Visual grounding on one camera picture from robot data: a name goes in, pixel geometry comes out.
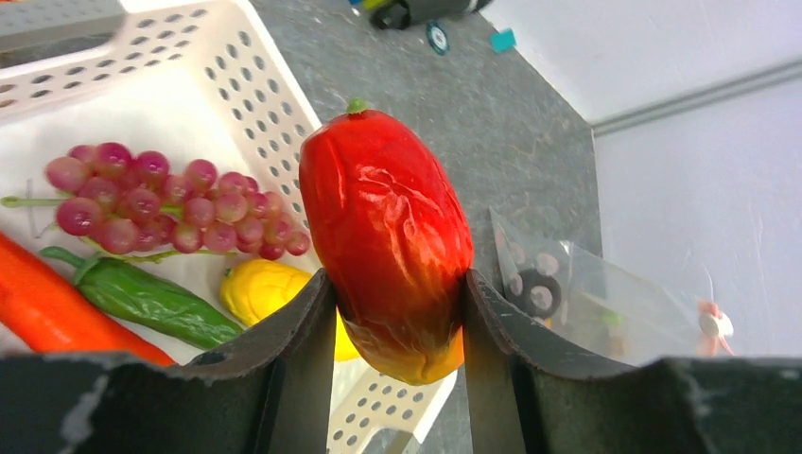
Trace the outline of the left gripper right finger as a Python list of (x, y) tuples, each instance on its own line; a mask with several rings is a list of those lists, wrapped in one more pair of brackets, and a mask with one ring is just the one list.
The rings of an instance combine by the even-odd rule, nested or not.
[(633, 367), (533, 322), (478, 271), (462, 288), (477, 453), (797, 453), (797, 358)]

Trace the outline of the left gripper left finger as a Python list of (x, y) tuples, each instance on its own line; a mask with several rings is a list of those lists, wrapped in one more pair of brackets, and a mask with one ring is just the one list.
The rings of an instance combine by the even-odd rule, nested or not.
[(286, 306), (184, 366), (129, 354), (1, 361), (5, 453), (323, 453), (336, 294), (318, 271)]

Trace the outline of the clear zip top bag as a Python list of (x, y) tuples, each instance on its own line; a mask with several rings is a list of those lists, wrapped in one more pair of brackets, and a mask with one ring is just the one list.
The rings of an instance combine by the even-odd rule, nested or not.
[(496, 211), (490, 219), (504, 297), (513, 272), (534, 268), (554, 277), (560, 307), (546, 320), (527, 316), (563, 339), (630, 365), (733, 353), (733, 323), (711, 299), (663, 288), (574, 242), (525, 234)]

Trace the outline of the red yellow toy mango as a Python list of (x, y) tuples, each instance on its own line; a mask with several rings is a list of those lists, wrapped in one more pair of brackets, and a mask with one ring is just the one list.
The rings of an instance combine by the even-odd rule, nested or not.
[(304, 140), (299, 183), (314, 249), (361, 357), (413, 386), (457, 370), (474, 246), (435, 154), (400, 120), (354, 98)]

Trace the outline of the yellow toy fruit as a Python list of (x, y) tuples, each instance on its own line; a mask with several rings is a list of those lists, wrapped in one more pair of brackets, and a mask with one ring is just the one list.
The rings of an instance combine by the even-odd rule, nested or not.
[(286, 306), (310, 281), (306, 271), (255, 258), (224, 272), (220, 303), (242, 324), (251, 327)]

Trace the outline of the green toy chili pepper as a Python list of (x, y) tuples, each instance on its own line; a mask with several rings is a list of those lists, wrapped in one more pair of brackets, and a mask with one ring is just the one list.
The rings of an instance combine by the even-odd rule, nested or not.
[(74, 268), (71, 283), (103, 312), (210, 350), (232, 341), (244, 329), (200, 296), (165, 278), (119, 258), (86, 257), (63, 247), (48, 246), (40, 255)]

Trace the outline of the purple toy grape bunch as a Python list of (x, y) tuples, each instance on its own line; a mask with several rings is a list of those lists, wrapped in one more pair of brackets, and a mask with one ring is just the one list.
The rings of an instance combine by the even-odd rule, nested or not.
[(44, 178), (56, 197), (5, 196), (2, 206), (49, 207), (56, 229), (124, 260), (234, 252), (277, 260), (311, 247), (280, 194), (205, 159), (175, 173), (157, 150), (77, 145), (48, 162)]

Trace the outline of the orange toy carrot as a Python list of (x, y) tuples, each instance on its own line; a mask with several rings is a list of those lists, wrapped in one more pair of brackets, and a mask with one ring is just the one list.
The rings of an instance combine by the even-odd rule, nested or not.
[(174, 363), (6, 235), (1, 235), (1, 323), (37, 353), (122, 351), (160, 366)]

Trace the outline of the teal toy block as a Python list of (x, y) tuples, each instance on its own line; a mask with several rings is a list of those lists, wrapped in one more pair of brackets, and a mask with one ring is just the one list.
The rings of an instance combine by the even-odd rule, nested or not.
[(490, 36), (489, 42), (493, 51), (497, 54), (513, 50), (516, 47), (514, 31), (509, 27), (497, 30)]

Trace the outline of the small round blue token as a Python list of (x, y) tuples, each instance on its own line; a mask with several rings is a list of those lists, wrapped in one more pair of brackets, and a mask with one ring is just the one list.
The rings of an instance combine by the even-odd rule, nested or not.
[(445, 30), (437, 22), (429, 22), (426, 27), (427, 42), (431, 49), (440, 56), (446, 55), (450, 49)]

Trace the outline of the multicolour toy block stack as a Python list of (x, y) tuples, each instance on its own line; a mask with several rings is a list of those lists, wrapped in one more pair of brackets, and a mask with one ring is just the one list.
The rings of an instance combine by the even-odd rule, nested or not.
[(349, 0), (353, 8), (373, 11), (390, 4), (391, 0)]

